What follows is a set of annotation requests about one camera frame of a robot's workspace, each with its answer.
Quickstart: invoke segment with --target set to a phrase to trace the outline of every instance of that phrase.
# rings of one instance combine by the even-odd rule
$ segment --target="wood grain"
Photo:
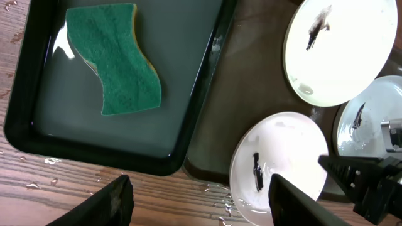
[[[398,6],[398,29],[394,46],[402,50],[402,0],[396,0],[396,5]]]
[[[227,224],[250,225],[236,208],[231,217],[225,212],[225,204],[231,204],[226,197],[229,190],[191,180],[181,170],[159,177],[68,160],[50,165],[43,156],[22,153],[10,146],[4,138],[3,121],[29,1],[18,1],[18,5],[9,7],[9,12],[3,8],[6,1],[0,0],[0,5],[0,225],[50,223],[121,173],[128,174],[134,186],[131,225],[223,225],[219,217],[224,217]],[[55,185],[51,185],[53,179],[58,180]],[[32,182],[40,189],[27,189]],[[370,225],[352,212],[353,205],[319,203],[352,225]],[[394,226],[398,221],[389,215],[382,225]]]

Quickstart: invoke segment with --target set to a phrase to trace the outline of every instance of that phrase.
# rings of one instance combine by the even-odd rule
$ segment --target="sponge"
[[[67,10],[67,34],[103,86],[102,115],[159,107],[161,85],[137,44],[137,5],[106,4]]]

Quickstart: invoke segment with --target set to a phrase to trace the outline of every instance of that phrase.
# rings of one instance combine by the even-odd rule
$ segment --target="baking tray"
[[[337,155],[332,128],[339,106],[315,107],[294,93],[283,70],[283,42],[301,1],[239,1],[234,25],[188,148],[184,168],[202,181],[229,184],[232,155],[243,135],[278,112],[299,112],[321,128],[329,155]],[[388,60],[381,74],[394,73]],[[327,177],[321,199],[348,202]]]
[[[236,0],[32,0],[4,134],[32,154],[154,175],[183,163]],[[136,36],[158,72],[157,109],[102,116],[102,85],[69,49],[68,8],[136,3]]]

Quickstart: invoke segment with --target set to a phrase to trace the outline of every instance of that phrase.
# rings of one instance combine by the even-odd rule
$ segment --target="plate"
[[[231,163],[231,193],[241,215],[255,225],[273,225],[268,191],[274,173],[316,200],[327,177],[318,163],[323,154],[328,154],[325,138],[307,116],[281,112],[257,123],[241,139]]]
[[[334,127],[340,156],[386,157],[380,123],[402,116],[402,77],[375,79],[366,90],[339,111]]]
[[[283,47],[293,90],[319,107],[354,98],[384,66],[397,25],[395,0],[304,1]]]

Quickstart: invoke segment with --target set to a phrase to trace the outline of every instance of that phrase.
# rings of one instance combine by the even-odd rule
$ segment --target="stacked plates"
[[[380,122],[402,111],[395,104],[402,101],[402,78],[373,80],[388,59],[397,23],[395,0],[305,0],[290,22],[283,64],[296,94],[319,107],[358,96],[340,113],[335,129],[340,155],[386,154]],[[308,117],[282,112],[265,118],[244,135],[232,159],[237,209],[255,225],[273,225],[268,199],[273,173],[316,200],[327,175],[318,164],[323,154],[328,154],[325,138]]]

